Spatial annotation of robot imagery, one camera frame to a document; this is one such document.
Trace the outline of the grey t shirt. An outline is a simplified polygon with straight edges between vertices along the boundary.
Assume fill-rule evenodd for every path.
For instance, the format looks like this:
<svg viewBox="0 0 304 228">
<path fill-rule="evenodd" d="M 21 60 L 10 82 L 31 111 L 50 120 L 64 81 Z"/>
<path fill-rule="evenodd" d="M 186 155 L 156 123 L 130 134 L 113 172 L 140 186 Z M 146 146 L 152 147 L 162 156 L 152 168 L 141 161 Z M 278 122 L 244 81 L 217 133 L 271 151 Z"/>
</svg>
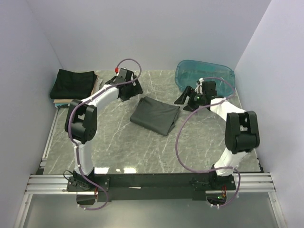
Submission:
<svg viewBox="0 0 304 228">
<path fill-rule="evenodd" d="M 167 136 L 179 117 L 180 107 L 150 97 L 142 97 L 130 121 L 162 136 Z"/>
</svg>

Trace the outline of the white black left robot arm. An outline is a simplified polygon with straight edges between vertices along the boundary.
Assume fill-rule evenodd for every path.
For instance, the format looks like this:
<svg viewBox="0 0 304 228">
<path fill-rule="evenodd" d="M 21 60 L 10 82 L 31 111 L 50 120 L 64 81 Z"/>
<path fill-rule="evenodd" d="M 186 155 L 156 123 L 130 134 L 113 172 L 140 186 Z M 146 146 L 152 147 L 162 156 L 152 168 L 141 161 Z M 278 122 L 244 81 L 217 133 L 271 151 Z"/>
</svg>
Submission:
<svg viewBox="0 0 304 228">
<path fill-rule="evenodd" d="M 111 102 L 122 102 L 142 94 L 138 77 L 131 70 L 116 68 L 116 75 L 107 81 L 96 93 L 83 100 L 72 100 L 65 123 L 65 131 L 70 138 L 75 156 L 73 177 L 85 191 L 95 185 L 94 165 L 91 156 L 91 140 L 97 132 L 98 111 Z"/>
</svg>

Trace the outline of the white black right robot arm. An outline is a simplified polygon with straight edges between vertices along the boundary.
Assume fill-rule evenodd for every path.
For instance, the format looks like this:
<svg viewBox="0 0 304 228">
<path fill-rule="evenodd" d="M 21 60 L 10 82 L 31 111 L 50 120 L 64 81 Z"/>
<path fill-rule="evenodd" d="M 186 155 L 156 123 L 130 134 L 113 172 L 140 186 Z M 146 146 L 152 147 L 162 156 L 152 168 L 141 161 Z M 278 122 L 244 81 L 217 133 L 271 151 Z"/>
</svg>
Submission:
<svg viewBox="0 0 304 228">
<path fill-rule="evenodd" d="M 210 170 L 201 171 L 208 175 L 209 186 L 218 190 L 228 182 L 244 157 L 260 145 L 260 137 L 257 114 L 236 107 L 229 97 L 219 96 L 216 80 L 217 77 L 200 78 L 195 88 L 187 86 L 174 103 L 185 105 L 183 109 L 190 116 L 207 109 L 225 121 L 225 149 Z"/>
</svg>

